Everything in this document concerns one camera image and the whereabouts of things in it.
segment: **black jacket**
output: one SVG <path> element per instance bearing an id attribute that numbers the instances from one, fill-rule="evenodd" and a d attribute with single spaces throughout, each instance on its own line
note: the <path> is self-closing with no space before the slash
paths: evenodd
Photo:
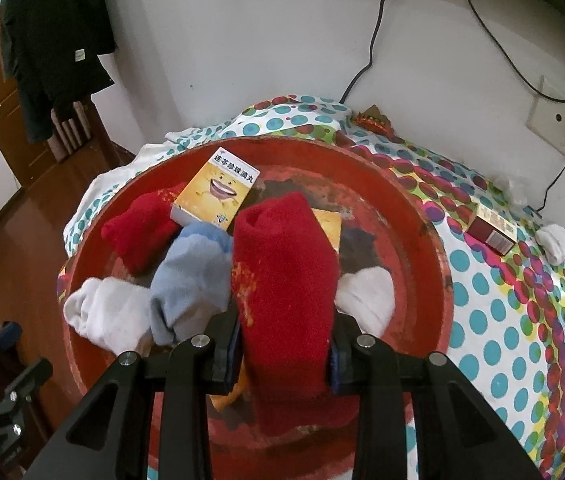
<path id="1" fill-rule="evenodd" d="M 104 0 L 1 0 L 3 70 L 18 83 L 29 142 L 53 133 L 72 104 L 114 82 L 98 54 L 115 50 Z"/>

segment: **white sock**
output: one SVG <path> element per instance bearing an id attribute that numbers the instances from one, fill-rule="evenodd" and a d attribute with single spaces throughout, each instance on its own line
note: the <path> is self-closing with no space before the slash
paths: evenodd
<path id="1" fill-rule="evenodd" d="M 147 356 L 153 344 L 149 327 L 149 288 L 117 278 L 89 278 L 65 302 L 64 315 L 76 332 L 120 355 Z"/>
<path id="2" fill-rule="evenodd" d="M 554 266 L 565 261 L 565 228 L 549 224 L 536 231 L 536 241 L 545 251 L 547 261 Z"/>
<path id="3" fill-rule="evenodd" d="M 338 280 L 338 310 L 353 316 L 360 329 L 381 337 L 394 313 L 394 282 L 382 267 L 370 267 Z"/>

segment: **power cord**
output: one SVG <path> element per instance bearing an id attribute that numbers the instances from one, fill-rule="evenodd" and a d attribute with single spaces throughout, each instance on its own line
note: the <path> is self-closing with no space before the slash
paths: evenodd
<path id="1" fill-rule="evenodd" d="M 378 31 L 381 28 L 381 22 L 383 21 L 384 10 L 385 10 L 385 0 L 381 0 L 380 7 L 378 9 L 378 20 L 376 20 L 376 28 L 373 29 L 373 34 L 371 35 L 371 42 L 369 44 L 369 62 L 367 63 L 367 65 L 365 65 L 365 67 L 363 67 L 360 70 L 360 72 L 358 72 L 354 76 L 351 83 L 349 83 L 347 90 L 345 90 L 345 93 L 340 98 L 340 104 L 344 104 L 344 102 L 347 100 L 347 97 L 349 96 L 349 92 L 352 91 L 352 88 L 354 88 L 354 85 L 356 84 L 358 79 L 360 79 L 360 76 L 363 75 L 365 72 L 367 72 L 371 68 L 371 65 L 373 64 L 373 45 L 374 43 L 376 43 L 376 36 L 378 36 Z"/>
<path id="2" fill-rule="evenodd" d="M 486 34 L 492 39 L 492 41 L 494 42 L 494 44 L 498 47 L 498 50 L 500 50 L 500 52 L 503 54 L 503 56 L 505 56 L 505 59 L 507 60 L 507 62 L 509 63 L 509 65 L 514 69 L 514 72 L 516 72 L 518 74 L 518 77 L 520 77 L 520 79 L 523 80 L 523 82 L 529 87 L 531 88 L 534 92 L 536 92 L 538 95 L 540 95 L 541 97 L 549 100 L 549 101 L 554 101 L 555 103 L 565 103 L 565 99 L 558 99 L 556 97 L 552 97 L 549 96 L 543 92 L 541 92 L 540 90 L 538 90 L 534 85 L 532 85 L 527 78 L 521 73 L 520 70 L 518 70 L 518 68 L 516 67 L 516 65 L 514 64 L 514 62 L 512 61 L 512 59 L 509 57 L 509 55 L 506 53 L 506 51 L 504 50 L 503 46 L 498 42 L 498 40 L 496 39 L 496 37 L 491 33 L 491 31 L 487 28 L 487 26 L 485 25 L 485 22 L 482 20 L 482 18 L 480 18 L 478 11 L 476 10 L 476 7 L 474 7 L 474 4 L 471 2 L 471 0 L 467 0 L 467 3 L 469 4 L 469 7 L 471 8 L 471 12 L 474 13 L 474 16 L 476 17 L 476 19 L 479 21 L 480 26 L 483 28 L 483 30 L 486 32 Z M 547 186 L 547 188 L 545 189 L 545 197 L 543 198 L 543 205 L 540 206 L 538 209 L 536 209 L 535 211 L 537 213 L 539 213 L 540 211 L 542 211 L 543 209 L 545 209 L 545 206 L 547 205 L 547 194 L 549 193 L 549 190 L 554 186 L 554 184 L 557 183 L 558 179 L 560 178 L 560 176 L 563 174 L 563 172 L 565 171 L 565 166 L 563 167 L 562 170 L 560 170 L 560 173 L 557 174 L 556 178 L 554 180 L 551 181 L 551 183 L 549 184 L 549 186 Z"/>

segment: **wooden door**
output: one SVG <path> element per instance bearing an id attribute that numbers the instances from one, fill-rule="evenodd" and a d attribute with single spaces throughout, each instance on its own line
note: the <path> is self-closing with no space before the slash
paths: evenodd
<path id="1" fill-rule="evenodd" d="M 24 188 L 29 187 L 56 163 L 46 142 L 29 144 L 27 141 L 16 82 L 12 78 L 3 80 L 1 56 L 0 151 Z"/>

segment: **bedsheet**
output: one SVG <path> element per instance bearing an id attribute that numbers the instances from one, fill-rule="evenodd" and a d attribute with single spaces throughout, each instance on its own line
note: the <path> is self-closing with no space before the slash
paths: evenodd
<path id="1" fill-rule="evenodd" d="M 533 210 L 509 211 L 503 194 L 476 171 L 399 136 L 377 136 L 352 123 L 330 99 L 281 96 L 223 124 L 166 135 L 136 159 L 96 178 L 65 228 L 67 254 L 111 197 L 136 174 L 209 142 L 262 134 L 349 140 L 359 155 L 391 170 L 424 210 L 450 263 L 454 316 L 448 356 L 496 410 L 545 478 L 565 474 L 565 263 L 551 266 L 534 239 Z M 517 226 L 505 256 L 466 234 L 471 204 L 482 202 Z M 406 428 L 409 476 L 417 478 L 416 431 Z"/>

